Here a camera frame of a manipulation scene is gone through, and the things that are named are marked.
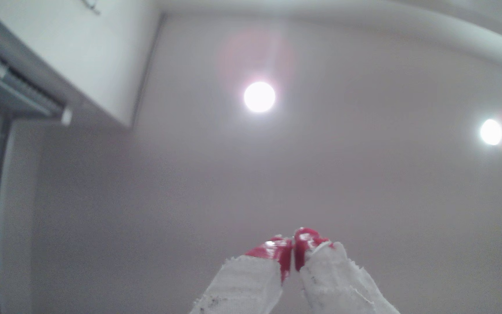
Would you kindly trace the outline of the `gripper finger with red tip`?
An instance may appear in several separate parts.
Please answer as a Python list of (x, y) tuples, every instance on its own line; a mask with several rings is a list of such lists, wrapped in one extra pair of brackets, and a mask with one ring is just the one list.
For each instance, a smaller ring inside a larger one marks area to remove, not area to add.
[(271, 313), (291, 272), (292, 239), (275, 236), (227, 259), (190, 313)]
[(312, 313), (399, 313), (340, 242), (301, 227), (294, 235), (295, 268)]

